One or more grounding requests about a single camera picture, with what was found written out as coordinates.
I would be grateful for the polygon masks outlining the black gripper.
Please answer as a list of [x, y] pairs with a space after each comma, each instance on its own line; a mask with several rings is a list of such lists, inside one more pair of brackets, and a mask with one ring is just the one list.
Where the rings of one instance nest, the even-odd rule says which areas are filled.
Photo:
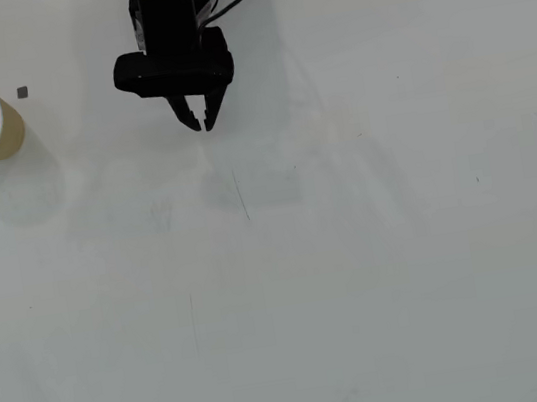
[[[212, 5], [212, 0], [129, 0], [139, 50], [146, 53], [195, 45], [198, 27], [211, 14]], [[217, 87], [204, 95], [207, 131], [215, 126], [226, 91], [225, 86]], [[201, 129], [184, 95], [166, 100], [183, 125], [194, 131]]]

